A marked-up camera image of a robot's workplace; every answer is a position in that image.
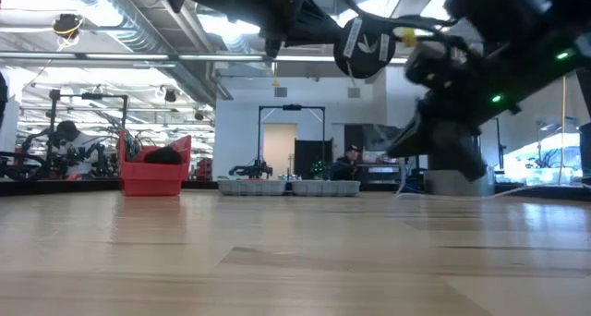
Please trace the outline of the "grey round base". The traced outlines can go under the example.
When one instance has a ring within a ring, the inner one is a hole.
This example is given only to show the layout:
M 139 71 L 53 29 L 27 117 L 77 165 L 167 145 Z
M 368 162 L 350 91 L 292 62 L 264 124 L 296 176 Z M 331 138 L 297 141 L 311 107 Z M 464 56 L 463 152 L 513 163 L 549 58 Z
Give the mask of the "grey round base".
M 475 181 L 467 180 L 460 172 L 429 170 L 423 175 L 427 194 L 438 196 L 483 197 L 494 193 L 494 172 L 488 170 Z

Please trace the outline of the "grey plastic tray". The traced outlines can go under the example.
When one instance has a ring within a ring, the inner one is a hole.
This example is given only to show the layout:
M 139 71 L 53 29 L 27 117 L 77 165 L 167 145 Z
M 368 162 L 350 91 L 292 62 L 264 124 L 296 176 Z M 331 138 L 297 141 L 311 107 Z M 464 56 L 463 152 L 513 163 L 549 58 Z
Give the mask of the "grey plastic tray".
M 360 190 L 359 181 L 293 180 L 292 192 L 302 197 L 354 197 Z
M 218 190 L 227 196 L 282 196 L 286 182 L 282 180 L 219 180 Z

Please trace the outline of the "black cord spool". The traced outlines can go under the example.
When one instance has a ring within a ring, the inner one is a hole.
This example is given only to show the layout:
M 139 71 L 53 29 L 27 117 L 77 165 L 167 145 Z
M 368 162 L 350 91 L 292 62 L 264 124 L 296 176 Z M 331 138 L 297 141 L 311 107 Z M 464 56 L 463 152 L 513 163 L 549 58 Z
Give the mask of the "black cord spool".
M 396 40 L 392 30 L 374 20 L 350 19 L 333 46 L 335 64 L 354 79 L 367 79 L 377 74 L 392 60 Z

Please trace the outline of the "blue object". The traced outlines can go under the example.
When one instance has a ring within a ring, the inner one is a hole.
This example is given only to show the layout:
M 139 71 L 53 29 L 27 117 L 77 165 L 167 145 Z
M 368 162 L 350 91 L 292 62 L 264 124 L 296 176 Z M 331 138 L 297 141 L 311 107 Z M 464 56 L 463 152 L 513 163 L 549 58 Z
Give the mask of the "blue object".
M 395 194 L 413 193 L 422 194 L 424 192 L 423 180 L 419 178 L 402 179 L 395 190 Z

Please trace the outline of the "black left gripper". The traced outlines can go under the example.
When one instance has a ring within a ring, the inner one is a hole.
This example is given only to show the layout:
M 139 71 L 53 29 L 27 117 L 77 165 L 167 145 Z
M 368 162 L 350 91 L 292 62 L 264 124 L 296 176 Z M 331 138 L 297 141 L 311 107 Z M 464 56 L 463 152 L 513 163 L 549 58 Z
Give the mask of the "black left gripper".
M 164 0 L 175 13 L 186 0 Z M 342 28 L 314 0 L 191 0 L 260 29 L 265 54 L 275 57 L 286 46 L 334 44 Z

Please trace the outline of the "long ceiling light bar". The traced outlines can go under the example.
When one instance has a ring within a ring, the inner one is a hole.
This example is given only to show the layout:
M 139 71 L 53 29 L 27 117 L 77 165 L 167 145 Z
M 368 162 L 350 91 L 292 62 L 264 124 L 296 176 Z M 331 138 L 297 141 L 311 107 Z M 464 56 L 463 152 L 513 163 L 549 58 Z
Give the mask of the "long ceiling light bar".
M 96 60 L 96 61 L 144 61 L 144 62 L 238 62 L 238 63 L 332 63 L 330 55 L 224 55 L 224 54 L 107 54 L 107 53 L 68 53 L 68 52 L 17 52 L 0 51 L 0 59 L 39 59 L 39 60 Z

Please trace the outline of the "black post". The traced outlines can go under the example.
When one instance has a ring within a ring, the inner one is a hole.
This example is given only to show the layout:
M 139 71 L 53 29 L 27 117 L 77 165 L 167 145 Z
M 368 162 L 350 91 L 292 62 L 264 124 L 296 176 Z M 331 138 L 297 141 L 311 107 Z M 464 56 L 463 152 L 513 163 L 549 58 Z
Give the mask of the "black post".
M 579 127 L 582 181 L 591 186 L 591 122 Z

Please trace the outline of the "person at robot station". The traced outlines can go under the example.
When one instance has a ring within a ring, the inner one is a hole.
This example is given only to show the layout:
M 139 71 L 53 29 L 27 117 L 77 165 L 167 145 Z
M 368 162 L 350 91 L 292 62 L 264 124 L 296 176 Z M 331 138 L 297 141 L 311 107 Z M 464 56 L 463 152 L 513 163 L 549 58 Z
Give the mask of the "person at robot station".
M 59 140 L 59 154 L 68 154 L 69 151 L 80 154 L 80 149 L 83 150 L 83 158 L 66 170 L 66 179 L 92 179 L 92 165 L 99 159 L 98 141 L 78 130 L 75 123 L 68 120 L 57 125 L 55 135 Z

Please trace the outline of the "red plastic bin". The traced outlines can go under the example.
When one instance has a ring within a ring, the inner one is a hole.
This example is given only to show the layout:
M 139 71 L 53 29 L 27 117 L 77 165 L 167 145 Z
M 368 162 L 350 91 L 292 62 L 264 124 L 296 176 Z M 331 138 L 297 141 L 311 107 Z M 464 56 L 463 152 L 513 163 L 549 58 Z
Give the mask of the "red plastic bin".
M 182 182 L 188 180 L 191 138 L 185 136 L 175 140 L 170 147 L 180 155 L 179 164 L 146 163 L 145 156 L 159 150 L 154 146 L 141 148 L 128 160 L 126 131 L 119 131 L 119 180 L 126 196 L 177 196 L 180 193 Z

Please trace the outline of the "black gantry frame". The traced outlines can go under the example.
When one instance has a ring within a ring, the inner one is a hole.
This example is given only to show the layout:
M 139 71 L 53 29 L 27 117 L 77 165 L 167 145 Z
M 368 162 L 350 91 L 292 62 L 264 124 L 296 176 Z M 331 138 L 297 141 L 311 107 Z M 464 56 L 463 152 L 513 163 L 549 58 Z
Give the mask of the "black gantry frame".
M 283 105 L 260 105 L 258 108 L 258 121 L 257 121 L 257 156 L 254 159 L 255 164 L 260 164 L 262 160 L 261 156 L 261 113 L 265 109 L 281 109 L 283 111 L 301 111 L 303 109 L 308 110 L 320 110 L 322 113 L 322 118 L 320 122 L 322 123 L 321 132 L 322 132 L 322 139 L 321 139 L 321 162 L 323 167 L 325 168 L 326 165 L 326 108 L 325 106 L 318 106 L 318 105 L 301 105 L 297 103 L 290 103 L 290 104 L 283 104 Z

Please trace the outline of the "black robot station frame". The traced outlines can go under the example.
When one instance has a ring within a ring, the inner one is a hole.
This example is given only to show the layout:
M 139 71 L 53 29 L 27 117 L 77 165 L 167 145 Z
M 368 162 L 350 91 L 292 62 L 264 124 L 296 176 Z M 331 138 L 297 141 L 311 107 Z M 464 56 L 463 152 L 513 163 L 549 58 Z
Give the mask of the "black robot station frame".
M 81 94 L 62 94 L 60 90 L 50 90 L 49 92 L 49 97 L 52 100 L 52 106 L 50 108 L 50 136 L 49 136 L 49 140 L 50 140 L 50 144 L 51 145 L 55 145 L 57 147 L 58 150 L 58 138 L 55 135 L 55 129 L 57 127 L 57 125 L 60 123 L 55 123 L 55 119 L 56 119 L 56 112 L 57 112 L 57 102 L 61 100 L 62 97 L 64 98 L 79 98 L 82 101 L 100 101 L 102 99 L 104 99 L 106 97 L 105 94 L 103 93 L 98 93 L 98 92 L 88 92 L 85 91 Z M 92 170 L 91 170 L 91 174 L 92 174 L 92 179 L 96 178 L 97 176 L 100 176 L 102 174 L 101 169 L 104 166 L 105 163 L 105 155 L 104 155 L 104 150 L 105 150 L 105 146 L 103 145 L 103 141 L 101 139 L 101 137 L 93 137 L 98 141 L 98 145 L 97 145 L 97 149 L 99 152 L 99 159 L 96 163 L 94 163 L 92 165 Z M 83 150 L 80 149 L 80 154 L 75 154 L 72 151 L 69 151 L 68 154 L 59 154 L 56 151 L 57 154 L 57 166 L 58 166 L 58 172 L 59 172 L 59 176 L 61 176 L 63 179 L 66 179 L 66 170 L 68 169 L 68 167 L 70 165 L 74 165 L 76 163 L 76 161 L 80 161 L 83 158 Z

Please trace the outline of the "black rounded object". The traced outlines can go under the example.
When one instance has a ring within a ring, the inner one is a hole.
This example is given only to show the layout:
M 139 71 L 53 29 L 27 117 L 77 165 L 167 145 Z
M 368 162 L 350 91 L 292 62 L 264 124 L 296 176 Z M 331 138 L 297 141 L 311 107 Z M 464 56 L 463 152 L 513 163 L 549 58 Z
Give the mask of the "black rounded object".
M 181 154 L 172 147 L 161 147 L 147 152 L 143 162 L 147 164 L 181 164 Z

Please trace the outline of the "seated person with cap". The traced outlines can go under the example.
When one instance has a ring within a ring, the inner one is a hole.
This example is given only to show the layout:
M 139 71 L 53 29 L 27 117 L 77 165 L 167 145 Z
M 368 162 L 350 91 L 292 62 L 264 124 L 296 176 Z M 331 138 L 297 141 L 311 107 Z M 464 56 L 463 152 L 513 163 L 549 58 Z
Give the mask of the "seated person with cap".
M 350 145 L 344 155 L 332 164 L 330 178 L 333 181 L 358 180 L 357 159 L 361 151 L 355 145 Z

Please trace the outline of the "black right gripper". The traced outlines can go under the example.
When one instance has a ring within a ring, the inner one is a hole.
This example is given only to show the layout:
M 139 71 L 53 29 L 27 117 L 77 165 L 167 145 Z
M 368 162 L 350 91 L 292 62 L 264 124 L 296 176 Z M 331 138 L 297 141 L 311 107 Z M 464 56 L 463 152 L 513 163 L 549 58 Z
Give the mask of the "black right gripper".
M 468 181 L 481 178 L 487 165 L 465 125 L 477 127 L 504 111 L 516 113 L 521 101 L 552 81 L 591 67 L 591 33 L 515 37 L 464 62 L 470 71 L 467 86 L 428 89 L 416 115 L 387 148 L 389 157 L 428 154 L 429 170 L 457 171 Z

